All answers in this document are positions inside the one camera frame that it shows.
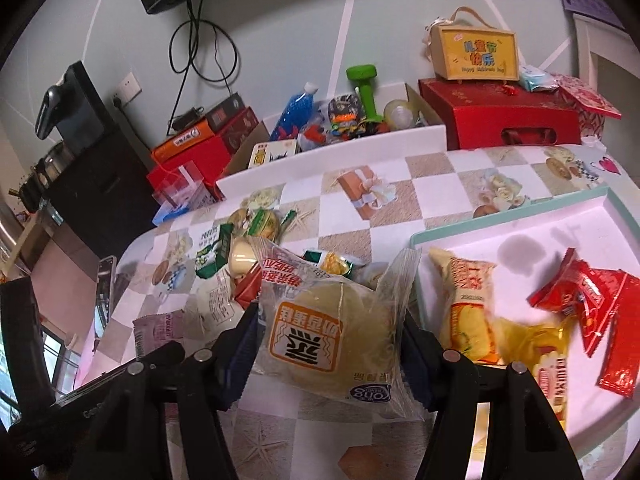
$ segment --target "blue oval logo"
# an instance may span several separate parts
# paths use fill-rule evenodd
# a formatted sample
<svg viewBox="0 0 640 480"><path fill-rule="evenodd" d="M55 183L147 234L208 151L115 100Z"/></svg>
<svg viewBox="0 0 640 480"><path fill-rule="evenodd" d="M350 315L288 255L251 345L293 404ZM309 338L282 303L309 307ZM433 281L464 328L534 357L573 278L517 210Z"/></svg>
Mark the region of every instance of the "blue oval logo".
<svg viewBox="0 0 640 480"><path fill-rule="evenodd" d="M361 384L352 388L349 394L362 402L389 402L391 400L391 384Z"/></svg>

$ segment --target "power outlet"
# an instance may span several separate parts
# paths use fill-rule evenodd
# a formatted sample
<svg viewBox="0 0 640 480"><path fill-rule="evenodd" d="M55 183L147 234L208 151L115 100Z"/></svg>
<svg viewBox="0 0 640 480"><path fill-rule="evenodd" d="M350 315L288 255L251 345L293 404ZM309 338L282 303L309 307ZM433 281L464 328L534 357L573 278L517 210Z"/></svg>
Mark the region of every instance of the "power outlet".
<svg viewBox="0 0 640 480"><path fill-rule="evenodd" d="M130 103L133 98L140 92L142 92L142 88L140 88L136 77L132 72L129 72L127 76L120 82L113 96L118 97L122 101L122 106L125 106Z"/></svg>

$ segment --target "bottle cap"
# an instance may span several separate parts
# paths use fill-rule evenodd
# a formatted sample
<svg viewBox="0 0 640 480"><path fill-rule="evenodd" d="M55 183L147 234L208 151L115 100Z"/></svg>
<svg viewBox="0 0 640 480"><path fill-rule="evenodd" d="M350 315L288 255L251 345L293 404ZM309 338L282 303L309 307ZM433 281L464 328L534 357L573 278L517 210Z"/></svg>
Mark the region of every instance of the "bottle cap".
<svg viewBox="0 0 640 480"><path fill-rule="evenodd" d="M305 93L306 94L315 95L317 91L318 91L318 87L316 85L314 85L313 83L307 83L305 85Z"/></svg>

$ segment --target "screw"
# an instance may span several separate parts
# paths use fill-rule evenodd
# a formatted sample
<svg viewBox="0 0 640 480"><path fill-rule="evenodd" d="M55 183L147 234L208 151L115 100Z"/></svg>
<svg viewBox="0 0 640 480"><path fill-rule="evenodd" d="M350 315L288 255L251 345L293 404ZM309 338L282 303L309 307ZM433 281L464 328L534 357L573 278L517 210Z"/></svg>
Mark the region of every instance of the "screw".
<svg viewBox="0 0 640 480"><path fill-rule="evenodd" d="M127 372L129 373L129 375L138 375L144 369L145 365L139 362L131 363L129 366L127 366Z"/></svg>
<svg viewBox="0 0 640 480"><path fill-rule="evenodd" d="M213 352L208 348L203 348L202 350L198 350L193 358L196 359L197 362L203 363L204 361L208 361L213 357Z"/></svg>
<svg viewBox="0 0 640 480"><path fill-rule="evenodd" d="M523 374L527 371L527 365L521 363L520 361L514 361L513 363L511 363L511 368L513 368L513 371L517 374Z"/></svg>
<svg viewBox="0 0 640 480"><path fill-rule="evenodd" d="M450 363L457 363L460 361L460 354L455 350L445 350L442 357L444 357L445 361L449 361Z"/></svg>

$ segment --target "plastic bottle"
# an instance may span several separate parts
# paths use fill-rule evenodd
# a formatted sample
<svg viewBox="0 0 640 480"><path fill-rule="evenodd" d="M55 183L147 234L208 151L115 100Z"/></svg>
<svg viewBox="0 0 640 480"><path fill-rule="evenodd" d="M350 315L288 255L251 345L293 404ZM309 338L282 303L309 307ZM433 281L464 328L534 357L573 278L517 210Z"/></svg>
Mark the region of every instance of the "plastic bottle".
<svg viewBox="0 0 640 480"><path fill-rule="evenodd" d="M308 123L316 111L314 94L318 87L311 83L305 85L303 92L294 95L282 112L278 124L271 133L270 140L294 139L298 132Z"/></svg>

